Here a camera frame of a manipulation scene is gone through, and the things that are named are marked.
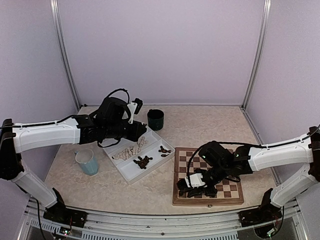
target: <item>black cable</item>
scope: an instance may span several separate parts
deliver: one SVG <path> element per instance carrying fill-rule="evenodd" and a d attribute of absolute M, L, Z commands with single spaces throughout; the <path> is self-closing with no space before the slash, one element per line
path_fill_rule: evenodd
<path fill-rule="evenodd" d="M 306 140 L 306 139 L 308 139 L 308 138 L 311 138 L 311 136 L 312 136 L 313 134 L 315 134 L 316 132 L 318 132 L 319 129 L 320 129 L 320 124 L 319 124 L 319 126 L 316 128 L 316 130 L 315 130 L 313 133 L 311 133 L 310 135 L 302 138 L 302 141 L 304 141 L 304 140 Z"/>
<path fill-rule="evenodd" d="M 285 206 L 282 207 L 282 220 L 281 220 L 280 226 L 277 229 L 277 231 L 275 232 L 275 234 L 273 234 L 271 237 L 274 237 L 276 234 L 278 234 L 280 232 L 280 229 L 284 223 L 284 219 L 285 219 Z"/>
<path fill-rule="evenodd" d="M 195 157 L 195 155 L 203 148 L 203 146 L 206 145 L 206 144 L 203 144 L 202 146 L 200 146 L 193 154 L 192 156 L 190 157 L 189 161 L 188 161 L 188 166 L 186 168 L 186 175 L 188 177 L 188 181 L 189 181 L 189 185 L 190 185 L 190 188 L 192 188 L 192 185 L 191 185 L 191 180 L 190 180 L 190 164 L 191 164 L 191 161 L 192 159 Z"/>
<path fill-rule="evenodd" d="M 55 124 L 60 124 L 64 122 L 65 120 L 72 118 L 73 115 L 69 115 L 61 120 L 58 121 L 50 121 L 50 122 L 44 122 L 44 123 L 35 123 L 35 124 L 26 124 L 26 125 L 5 125 L 5 126 L 0 126 L 0 129 L 6 129 L 6 128 L 16 128 L 16 129 L 21 129 L 21 128 L 30 128 L 30 127 L 39 127 L 39 126 L 47 126 L 47 125 L 55 125 Z"/>
<path fill-rule="evenodd" d="M 109 148 L 109 147 L 115 146 L 115 145 L 119 144 L 120 141 L 121 141 L 121 139 L 119 139 L 116 143 L 110 144 L 110 145 L 108 145 L 108 146 L 102 146 L 99 142 L 96 142 L 96 143 L 97 143 L 97 145 L 98 145 L 99 148 L 104 149 L 104 148 Z"/>
<path fill-rule="evenodd" d="M 42 226 L 41 226 L 40 207 L 39 207 L 39 201 L 37 199 L 36 199 L 36 205 L 38 207 L 38 221 L 39 221 L 39 227 L 40 227 L 41 235 L 42 235 L 44 240 L 47 240 L 46 237 L 45 237 L 44 231 L 42 230 Z"/>
<path fill-rule="evenodd" d="M 252 148 L 259 148 L 259 149 L 266 149 L 266 146 L 261 146 L 257 144 L 251 144 L 251 143 L 246 143 L 246 142 L 233 142 L 233 141 L 217 141 L 218 144 L 229 144 L 229 145 L 243 145 L 243 146 L 248 146 Z"/>
<path fill-rule="evenodd" d="M 124 88 L 118 88 L 118 89 L 110 92 L 110 93 L 106 96 L 106 98 L 110 97 L 112 94 L 114 94 L 114 93 L 116 93 L 116 92 L 119 92 L 119 91 L 123 91 L 123 92 L 126 93 L 126 95 L 128 96 L 127 104 L 129 104 L 129 103 L 130 103 L 130 96 L 129 96 L 128 90 L 126 90 L 126 89 L 124 89 Z"/>
<path fill-rule="evenodd" d="M 281 147 L 281 146 L 285 146 L 285 145 L 289 145 L 289 144 L 295 144 L 295 143 L 299 143 L 301 141 L 304 141 L 308 138 L 311 138 L 312 135 L 314 135 L 318 130 L 320 129 L 320 124 L 319 126 L 316 128 L 316 130 L 309 134 L 308 136 L 302 138 L 302 140 L 300 139 L 297 139 L 297 140 L 294 140 L 294 141 L 289 141 L 289 142 L 284 142 L 284 143 L 280 143 L 280 144 L 277 144 L 277 145 L 268 145 L 267 146 L 262 146 L 262 145 L 256 145 L 256 144 L 250 144 L 250 143 L 245 143 L 245 142 L 229 142 L 229 141 L 218 141 L 217 143 L 218 144 L 229 144 L 229 145 L 244 145 L 244 146 L 248 146 L 248 147 L 253 147 L 253 148 L 259 148 L 259 149 L 271 149 L 271 148 L 276 148 L 276 147 Z"/>
<path fill-rule="evenodd" d="M 232 179 L 232 178 L 229 178 L 229 177 L 226 177 L 225 179 L 226 180 L 229 180 L 229 181 L 231 181 L 231 182 L 234 182 L 234 183 L 240 183 L 241 182 L 241 179 L 240 179 L 240 177 L 239 176 L 234 176 L 234 178 L 236 179 Z"/>

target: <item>white wall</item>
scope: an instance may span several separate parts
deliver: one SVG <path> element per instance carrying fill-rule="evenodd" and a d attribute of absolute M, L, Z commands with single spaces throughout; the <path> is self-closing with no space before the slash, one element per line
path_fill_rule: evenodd
<path fill-rule="evenodd" d="M 48 0 L 0 0 L 0 121 L 32 123 L 76 112 Z M 45 178 L 57 147 L 31 150 L 23 160 Z M 0 239 L 11 240 L 29 197 L 0 179 Z"/>
<path fill-rule="evenodd" d="M 264 0 L 60 0 L 83 104 L 127 88 L 148 104 L 240 105 Z"/>
<path fill-rule="evenodd" d="M 320 124 L 320 2 L 273 0 L 248 113 L 265 143 Z M 282 181 L 300 165 L 278 167 Z M 297 198 L 312 240 L 319 239 L 320 184 Z"/>

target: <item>light blue cup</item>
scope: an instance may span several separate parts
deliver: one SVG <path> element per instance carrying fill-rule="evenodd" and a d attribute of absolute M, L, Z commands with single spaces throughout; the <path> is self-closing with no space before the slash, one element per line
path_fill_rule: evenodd
<path fill-rule="evenodd" d="M 89 176 L 97 174 L 99 166 L 91 149 L 86 148 L 75 152 L 75 161 L 85 174 Z"/>

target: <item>black cup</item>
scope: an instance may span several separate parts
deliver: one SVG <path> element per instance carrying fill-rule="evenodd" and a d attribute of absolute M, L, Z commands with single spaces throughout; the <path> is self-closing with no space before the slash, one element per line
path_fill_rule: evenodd
<path fill-rule="evenodd" d="M 159 109 L 150 109 L 147 113 L 148 125 L 153 131 L 159 131 L 164 127 L 165 114 Z"/>

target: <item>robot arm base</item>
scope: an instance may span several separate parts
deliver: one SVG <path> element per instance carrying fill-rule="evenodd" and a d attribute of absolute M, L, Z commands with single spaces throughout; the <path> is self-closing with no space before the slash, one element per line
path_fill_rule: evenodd
<path fill-rule="evenodd" d="M 43 218 L 60 224 L 83 228 L 87 220 L 87 213 L 67 208 L 60 193 L 54 188 L 53 191 L 57 196 L 57 203 L 45 210 Z"/>
<path fill-rule="evenodd" d="M 263 195 L 260 206 L 239 212 L 239 219 L 242 227 L 262 224 L 282 217 L 281 208 L 271 204 L 270 196 L 272 188 Z"/>

